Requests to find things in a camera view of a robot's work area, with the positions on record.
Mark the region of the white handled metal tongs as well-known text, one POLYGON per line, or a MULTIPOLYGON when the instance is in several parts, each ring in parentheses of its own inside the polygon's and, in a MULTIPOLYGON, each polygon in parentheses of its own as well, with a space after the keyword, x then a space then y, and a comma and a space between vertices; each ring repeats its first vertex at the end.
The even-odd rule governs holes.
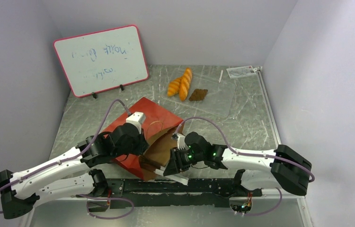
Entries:
POLYGON ((162 176, 183 185, 188 185, 189 178, 180 174, 164 176, 166 168, 160 163, 150 160, 146 156, 140 156, 139 163, 143 172, 143 180, 146 182, 154 180, 157 176, 162 176))

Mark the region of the red paper bag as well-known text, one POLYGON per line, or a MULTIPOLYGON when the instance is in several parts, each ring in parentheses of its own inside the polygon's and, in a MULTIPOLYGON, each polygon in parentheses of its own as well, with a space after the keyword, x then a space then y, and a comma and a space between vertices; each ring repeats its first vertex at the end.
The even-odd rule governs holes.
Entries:
POLYGON ((176 147, 171 136, 183 119, 145 97, 129 110, 144 113, 142 128, 149 147, 142 155, 122 155, 113 161, 142 180, 153 180, 157 176, 155 169, 166 166, 170 149, 176 147))

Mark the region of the round brown bread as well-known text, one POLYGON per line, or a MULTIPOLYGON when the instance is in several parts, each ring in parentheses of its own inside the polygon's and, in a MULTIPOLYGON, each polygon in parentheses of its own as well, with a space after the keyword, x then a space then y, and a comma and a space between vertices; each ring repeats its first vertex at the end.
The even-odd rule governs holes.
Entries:
POLYGON ((206 97, 207 93, 207 89, 195 89, 189 97, 189 101, 202 101, 206 97))

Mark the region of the long orange baguette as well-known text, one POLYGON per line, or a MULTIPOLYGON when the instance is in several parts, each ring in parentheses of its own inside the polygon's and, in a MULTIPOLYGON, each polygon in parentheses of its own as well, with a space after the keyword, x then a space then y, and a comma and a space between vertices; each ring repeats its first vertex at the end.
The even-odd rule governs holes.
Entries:
POLYGON ((181 101, 185 101, 188 96, 192 78, 193 78, 192 70, 190 68, 186 68, 183 76, 181 77, 181 82, 179 87, 179 99, 181 101))

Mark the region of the small striped orange croissant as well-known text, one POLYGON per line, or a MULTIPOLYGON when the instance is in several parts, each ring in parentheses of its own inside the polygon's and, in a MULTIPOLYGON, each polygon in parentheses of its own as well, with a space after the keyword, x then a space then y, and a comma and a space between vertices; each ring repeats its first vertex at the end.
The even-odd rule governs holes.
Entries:
POLYGON ((182 78, 179 77, 169 83, 168 90, 167 90, 167 97, 171 97, 179 93, 181 80, 182 78))

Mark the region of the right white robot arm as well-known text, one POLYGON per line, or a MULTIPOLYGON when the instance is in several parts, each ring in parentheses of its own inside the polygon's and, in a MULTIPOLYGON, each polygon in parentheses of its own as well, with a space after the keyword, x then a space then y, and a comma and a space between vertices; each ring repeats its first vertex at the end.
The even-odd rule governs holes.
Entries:
POLYGON ((240 177, 232 183, 238 196, 256 189, 280 188, 305 196, 311 177, 311 163, 286 145, 270 150, 246 150, 211 144, 203 136, 191 132, 172 135, 177 144, 170 150, 170 159, 163 176, 177 175, 202 162, 219 170, 236 170, 240 177))

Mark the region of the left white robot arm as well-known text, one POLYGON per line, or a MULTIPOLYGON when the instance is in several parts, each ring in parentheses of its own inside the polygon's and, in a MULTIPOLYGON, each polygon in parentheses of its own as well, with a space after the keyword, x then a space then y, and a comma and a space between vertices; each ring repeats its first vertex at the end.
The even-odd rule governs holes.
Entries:
POLYGON ((67 152, 25 171, 0 172, 0 193, 5 219, 21 217, 46 202, 72 195, 100 197, 109 194, 102 170, 105 164, 122 155, 141 155, 147 148, 139 122, 126 121, 113 131, 87 137, 67 152))

